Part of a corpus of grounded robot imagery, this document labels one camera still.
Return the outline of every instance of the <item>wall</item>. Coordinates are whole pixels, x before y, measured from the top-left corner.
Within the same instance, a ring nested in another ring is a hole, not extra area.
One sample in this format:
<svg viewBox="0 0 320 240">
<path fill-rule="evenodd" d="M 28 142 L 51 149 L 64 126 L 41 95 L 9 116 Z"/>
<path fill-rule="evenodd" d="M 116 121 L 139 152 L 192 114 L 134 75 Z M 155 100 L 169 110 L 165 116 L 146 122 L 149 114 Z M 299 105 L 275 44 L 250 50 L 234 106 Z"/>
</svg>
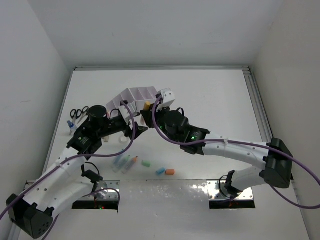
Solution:
<svg viewBox="0 0 320 240">
<path fill-rule="evenodd" d="M 286 0 L 253 71 L 271 129 L 320 176 L 320 1 Z M 320 203 L 320 189 L 294 167 L 301 203 Z M 320 239 L 320 210 L 304 210 L 311 239 Z"/>
<path fill-rule="evenodd" d="M 27 0 L 0 1 L 0 210 L 41 175 L 70 73 Z M 0 239 L 10 231 L 8 215 Z"/>
<path fill-rule="evenodd" d="M 70 67 L 248 65 L 282 0 L 28 0 Z"/>
</svg>

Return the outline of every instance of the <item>orange eraser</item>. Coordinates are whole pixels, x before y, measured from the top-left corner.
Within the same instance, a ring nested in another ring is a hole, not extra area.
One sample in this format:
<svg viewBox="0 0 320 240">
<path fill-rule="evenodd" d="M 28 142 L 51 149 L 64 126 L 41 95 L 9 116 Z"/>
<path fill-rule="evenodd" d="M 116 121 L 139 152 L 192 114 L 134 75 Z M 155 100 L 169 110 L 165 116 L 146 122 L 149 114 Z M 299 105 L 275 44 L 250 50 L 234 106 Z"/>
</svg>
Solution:
<svg viewBox="0 0 320 240">
<path fill-rule="evenodd" d="M 175 170 L 174 169 L 167 169 L 165 170 L 165 175 L 175 175 Z"/>
</svg>

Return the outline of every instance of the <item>white table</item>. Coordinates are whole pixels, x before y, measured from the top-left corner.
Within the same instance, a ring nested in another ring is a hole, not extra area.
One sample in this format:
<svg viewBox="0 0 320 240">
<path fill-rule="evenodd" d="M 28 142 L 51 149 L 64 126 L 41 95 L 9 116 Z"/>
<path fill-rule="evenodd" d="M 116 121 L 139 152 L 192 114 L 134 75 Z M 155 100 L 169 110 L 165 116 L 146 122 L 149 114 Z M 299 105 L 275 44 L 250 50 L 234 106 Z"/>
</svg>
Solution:
<svg viewBox="0 0 320 240">
<path fill-rule="evenodd" d="M 150 86 L 157 90 L 171 88 L 176 97 L 172 108 L 184 108 L 192 125 L 234 139 L 262 141 L 241 69 L 74 71 L 48 165 L 59 157 L 70 139 L 67 120 L 71 109 L 105 105 L 126 88 Z M 97 154 L 123 149 L 119 136 L 110 136 L 109 143 L 104 143 Z M 119 213 L 66 210 L 48 239 L 308 239 L 300 210 L 282 200 L 268 185 L 253 188 L 255 209 L 209 209 L 206 180 L 244 169 L 248 167 L 245 163 L 184 153 L 161 139 L 154 129 L 142 134 L 128 154 L 151 161 L 151 167 L 139 163 L 127 174 L 114 173 L 111 159 L 91 159 L 105 180 L 120 180 Z M 155 171 L 160 167 L 175 169 L 176 174 L 157 176 Z M 296 199 L 292 187 L 282 192 Z M 18 239 L 30 237 L 21 232 Z"/>
</svg>

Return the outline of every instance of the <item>blue eraser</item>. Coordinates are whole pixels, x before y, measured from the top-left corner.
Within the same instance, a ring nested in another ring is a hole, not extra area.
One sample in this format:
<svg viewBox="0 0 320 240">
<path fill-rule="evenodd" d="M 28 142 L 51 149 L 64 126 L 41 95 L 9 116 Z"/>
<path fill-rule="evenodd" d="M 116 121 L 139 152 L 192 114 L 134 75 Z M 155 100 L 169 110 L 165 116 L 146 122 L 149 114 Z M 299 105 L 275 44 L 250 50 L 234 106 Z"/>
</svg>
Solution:
<svg viewBox="0 0 320 240">
<path fill-rule="evenodd" d="M 166 171 L 166 169 L 164 167 L 160 168 L 159 170 L 157 170 L 155 173 L 157 175 L 163 174 Z"/>
</svg>

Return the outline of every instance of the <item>metal frame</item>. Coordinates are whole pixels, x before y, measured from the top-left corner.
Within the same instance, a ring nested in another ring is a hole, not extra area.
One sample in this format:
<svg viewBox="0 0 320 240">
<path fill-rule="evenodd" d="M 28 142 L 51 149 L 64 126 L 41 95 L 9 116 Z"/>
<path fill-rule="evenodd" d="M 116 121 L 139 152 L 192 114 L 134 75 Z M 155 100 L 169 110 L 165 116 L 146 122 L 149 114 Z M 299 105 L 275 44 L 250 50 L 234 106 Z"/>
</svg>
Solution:
<svg viewBox="0 0 320 240">
<path fill-rule="evenodd" d="M 248 88 L 249 96 L 253 106 L 254 114 L 257 119 L 258 128 L 261 134 L 262 141 L 270 141 L 272 138 L 272 131 L 269 125 L 269 121 L 266 115 L 265 108 L 259 93 L 258 85 L 253 73 L 248 66 L 77 66 L 74 71 L 133 71 L 133 70 L 242 70 L 243 76 Z M 59 117 L 55 126 L 54 134 L 52 136 L 50 148 L 47 154 L 47 158 L 44 164 L 43 172 L 47 169 L 49 158 L 51 155 L 54 140 L 56 138 L 58 125 L 61 119 L 62 111 L 67 98 L 68 90 L 70 87 L 73 72 L 71 73 L 67 89 L 65 91 L 62 108 L 59 113 Z M 306 221 L 303 212 L 301 212 L 304 225 L 306 226 Z M 15 225 L 12 225 L 9 240 L 17 240 L 20 235 L 20 229 L 17 229 Z"/>
</svg>

